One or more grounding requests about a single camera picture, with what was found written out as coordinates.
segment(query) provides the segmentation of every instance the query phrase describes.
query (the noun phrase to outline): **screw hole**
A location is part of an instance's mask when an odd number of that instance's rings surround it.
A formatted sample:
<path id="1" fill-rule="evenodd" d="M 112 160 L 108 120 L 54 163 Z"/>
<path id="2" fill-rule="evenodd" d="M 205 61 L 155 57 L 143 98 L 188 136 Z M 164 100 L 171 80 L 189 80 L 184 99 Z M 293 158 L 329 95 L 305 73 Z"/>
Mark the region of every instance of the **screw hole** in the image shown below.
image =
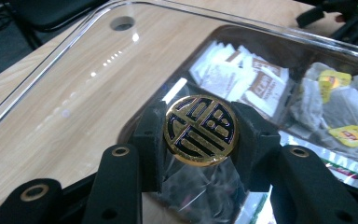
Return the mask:
<path id="1" fill-rule="evenodd" d="M 130 29 L 134 24 L 135 20 L 132 17 L 118 17 L 110 23 L 110 27 L 115 31 L 125 31 Z"/>
<path id="2" fill-rule="evenodd" d="M 302 157 L 302 158 L 307 158 L 310 155 L 308 153 L 308 151 L 306 151 L 306 150 L 304 150 L 302 148 L 298 148 L 298 147 L 291 148 L 290 152 L 292 154 L 294 154 L 295 156 Z"/>
<path id="3" fill-rule="evenodd" d="M 336 211 L 336 216 L 342 221 L 353 222 L 352 216 L 345 211 L 342 211 L 342 210 Z"/>
<path id="4" fill-rule="evenodd" d="M 26 189 L 20 195 L 20 199 L 23 202 L 31 202 L 31 201 L 42 198 L 47 193 L 48 193 L 48 185 L 46 185 L 46 184 L 33 185 L 33 186 L 29 187 L 28 189 Z"/>
<path id="5" fill-rule="evenodd" d="M 118 147 L 112 151 L 112 155 L 116 157 L 121 157 L 129 154 L 129 152 L 130 150 L 127 147 Z"/>
<path id="6" fill-rule="evenodd" d="M 34 196 L 40 194 L 42 191 L 43 191 L 43 189 L 40 188 L 40 187 L 38 187 L 38 188 L 35 188 L 35 189 L 30 189 L 30 190 L 28 190 L 25 194 L 26 194 L 28 197 L 34 197 Z"/>
<path id="7" fill-rule="evenodd" d="M 113 209 L 106 209 L 103 211 L 102 218 L 105 220 L 113 219 L 117 216 L 117 212 Z"/>

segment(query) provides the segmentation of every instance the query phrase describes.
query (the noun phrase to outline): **round medallion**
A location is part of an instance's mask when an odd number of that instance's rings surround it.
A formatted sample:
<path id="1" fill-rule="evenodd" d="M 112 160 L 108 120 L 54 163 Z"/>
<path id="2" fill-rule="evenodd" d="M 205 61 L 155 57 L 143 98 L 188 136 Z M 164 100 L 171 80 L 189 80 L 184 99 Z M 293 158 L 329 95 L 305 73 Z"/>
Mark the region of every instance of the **round medallion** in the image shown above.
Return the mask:
<path id="1" fill-rule="evenodd" d="M 174 156 L 186 164 L 208 166 L 225 160 L 238 135 L 234 112 L 211 96 L 184 97 L 166 114 L 165 140 Z"/>

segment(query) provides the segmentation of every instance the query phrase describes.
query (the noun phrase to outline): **hole in glass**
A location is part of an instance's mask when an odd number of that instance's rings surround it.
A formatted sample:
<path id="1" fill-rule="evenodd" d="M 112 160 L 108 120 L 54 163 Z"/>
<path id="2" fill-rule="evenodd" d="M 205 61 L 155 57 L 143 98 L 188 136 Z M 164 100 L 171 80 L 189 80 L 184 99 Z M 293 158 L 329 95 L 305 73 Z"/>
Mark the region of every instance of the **hole in glass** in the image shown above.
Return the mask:
<path id="1" fill-rule="evenodd" d="M 118 17 L 110 23 L 110 27 L 115 31 L 125 31 L 130 29 L 133 24 L 135 24 L 133 17 Z"/>

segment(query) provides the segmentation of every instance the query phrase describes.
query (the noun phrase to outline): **yellow tea bag tag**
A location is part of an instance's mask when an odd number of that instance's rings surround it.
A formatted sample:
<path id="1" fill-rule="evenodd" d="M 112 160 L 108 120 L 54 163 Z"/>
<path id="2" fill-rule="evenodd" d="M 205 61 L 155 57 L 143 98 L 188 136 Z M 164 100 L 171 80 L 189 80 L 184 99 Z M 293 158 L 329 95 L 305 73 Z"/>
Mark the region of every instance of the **yellow tea bag tag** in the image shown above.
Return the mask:
<path id="1" fill-rule="evenodd" d="M 347 147 L 358 147 L 358 126 L 351 125 L 328 131 L 337 140 Z"/>
<path id="2" fill-rule="evenodd" d="M 321 81 L 319 80 L 319 90 L 322 95 L 323 103 L 327 103 L 330 100 L 330 93 L 332 89 L 332 84 L 329 81 Z"/>
<path id="3" fill-rule="evenodd" d="M 319 76 L 319 81 L 328 81 L 331 83 L 331 88 L 348 86 L 351 84 L 351 74 L 340 73 L 334 70 L 324 70 Z"/>

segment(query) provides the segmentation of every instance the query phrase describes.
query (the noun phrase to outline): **tea bag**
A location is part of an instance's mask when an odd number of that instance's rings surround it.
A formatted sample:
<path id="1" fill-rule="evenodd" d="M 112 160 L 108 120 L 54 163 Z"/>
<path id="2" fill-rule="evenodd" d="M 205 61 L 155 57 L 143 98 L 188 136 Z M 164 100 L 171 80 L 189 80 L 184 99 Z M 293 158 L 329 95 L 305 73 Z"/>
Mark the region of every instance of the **tea bag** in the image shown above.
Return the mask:
<path id="1" fill-rule="evenodd" d="M 319 129 L 323 115 L 322 96 L 319 92 L 319 84 L 309 78 L 303 78 L 301 82 L 302 94 L 290 107 L 295 120 L 302 123 L 311 131 Z"/>
<path id="2" fill-rule="evenodd" d="M 316 80 L 318 80 L 322 71 L 325 71 L 325 70 L 336 71 L 334 68 L 331 68 L 331 67 L 325 65 L 324 63 L 313 63 L 310 66 L 310 68 L 307 70 L 307 72 L 305 73 L 305 77 L 316 81 Z"/>
<path id="3" fill-rule="evenodd" d="M 350 87 L 332 90 L 330 100 L 324 104 L 324 119 L 330 128 L 358 126 L 358 90 Z"/>

